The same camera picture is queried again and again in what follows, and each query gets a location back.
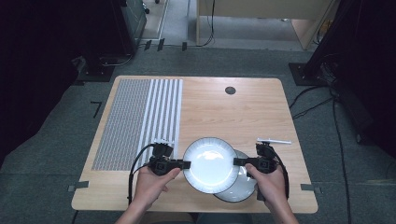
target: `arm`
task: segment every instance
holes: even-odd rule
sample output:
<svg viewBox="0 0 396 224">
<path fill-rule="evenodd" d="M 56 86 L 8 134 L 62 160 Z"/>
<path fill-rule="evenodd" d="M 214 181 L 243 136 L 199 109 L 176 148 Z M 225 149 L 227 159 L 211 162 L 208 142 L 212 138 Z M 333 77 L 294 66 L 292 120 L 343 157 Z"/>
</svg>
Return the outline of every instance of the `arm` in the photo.
<svg viewBox="0 0 396 224">
<path fill-rule="evenodd" d="M 265 205 L 270 209 L 275 222 L 298 223 L 286 198 L 282 168 L 277 166 L 271 174 L 263 174 L 249 163 L 246 164 L 246 168 L 257 180 L 260 191 L 266 200 Z"/>
<path fill-rule="evenodd" d="M 166 184 L 175 179 L 178 173 L 180 173 L 180 169 L 176 168 L 166 175 L 157 176 L 147 166 L 141 168 L 136 181 L 134 198 L 116 224 L 138 223 L 145 212 L 160 197 L 161 192 L 168 191 Z"/>
</svg>

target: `striped mat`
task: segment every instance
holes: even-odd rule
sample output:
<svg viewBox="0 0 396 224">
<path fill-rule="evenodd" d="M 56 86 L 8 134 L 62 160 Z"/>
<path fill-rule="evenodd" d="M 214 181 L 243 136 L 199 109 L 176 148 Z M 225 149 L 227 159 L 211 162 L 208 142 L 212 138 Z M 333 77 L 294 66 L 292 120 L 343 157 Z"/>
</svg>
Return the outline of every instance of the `striped mat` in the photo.
<svg viewBox="0 0 396 224">
<path fill-rule="evenodd" d="M 92 169 L 129 171 L 155 139 L 174 142 L 177 155 L 182 86 L 182 79 L 121 79 Z M 135 169 L 150 156 L 146 150 Z"/>
</svg>

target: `black circle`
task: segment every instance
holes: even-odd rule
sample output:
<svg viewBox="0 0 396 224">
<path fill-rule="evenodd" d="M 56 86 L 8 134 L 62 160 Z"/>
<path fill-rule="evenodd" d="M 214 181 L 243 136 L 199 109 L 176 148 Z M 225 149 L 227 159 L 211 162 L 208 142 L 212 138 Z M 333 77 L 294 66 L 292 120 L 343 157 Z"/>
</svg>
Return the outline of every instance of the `black circle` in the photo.
<svg viewBox="0 0 396 224">
<path fill-rule="evenodd" d="M 236 93 L 236 89 L 234 87 L 227 87 L 225 92 L 227 92 L 227 94 L 233 95 Z"/>
</svg>

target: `person's left hand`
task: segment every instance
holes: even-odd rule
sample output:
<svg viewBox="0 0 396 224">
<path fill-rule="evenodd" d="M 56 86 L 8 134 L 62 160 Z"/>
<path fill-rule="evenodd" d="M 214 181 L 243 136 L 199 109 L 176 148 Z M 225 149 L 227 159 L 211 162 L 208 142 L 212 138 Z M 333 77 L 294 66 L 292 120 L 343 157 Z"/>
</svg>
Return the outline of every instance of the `person's left hand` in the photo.
<svg viewBox="0 0 396 224">
<path fill-rule="evenodd" d="M 171 170 L 166 175 L 155 175 L 147 166 L 141 168 L 136 181 L 133 202 L 144 205 L 145 210 L 149 209 L 162 191 L 168 191 L 166 184 L 175 179 L 178 173 L 180 173 L 179 168 Z"/>
</svg>

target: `white plate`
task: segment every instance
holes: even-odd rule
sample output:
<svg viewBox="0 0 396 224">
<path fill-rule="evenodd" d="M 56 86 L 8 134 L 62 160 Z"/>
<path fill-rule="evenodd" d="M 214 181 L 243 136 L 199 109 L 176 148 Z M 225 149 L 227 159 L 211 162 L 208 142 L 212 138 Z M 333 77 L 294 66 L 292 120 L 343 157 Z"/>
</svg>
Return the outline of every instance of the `white plate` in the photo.
<svg viewBox="0 0 396 224">
<path fill-rule="evenodd" d="M 246 159 L 248 156 L 236 150 L 236 155 L 239 159 Z M 247 168 L 245 166 L 239 167 L 239 174 L 236 178 L 235 183 L 229 188 L 224 190 L 221 193 L 215 194 L 219 199 L 228 202 L 228 203 L 238 203 L 244 201 L 246 198 L 250 197 L 254 192 L 254 186 L 257 181 L 247 176 Z"/>
<path fill-rule="evenodd" d="M 183 161 L 191 161 L 190 169 L 183 170 L 187 181 L 203 193 L 219 193 L 233 185 L 239 166 L 233 165 L 236 153 L 219 138 L 207 137 L 193 142 Z"/>
</svg>

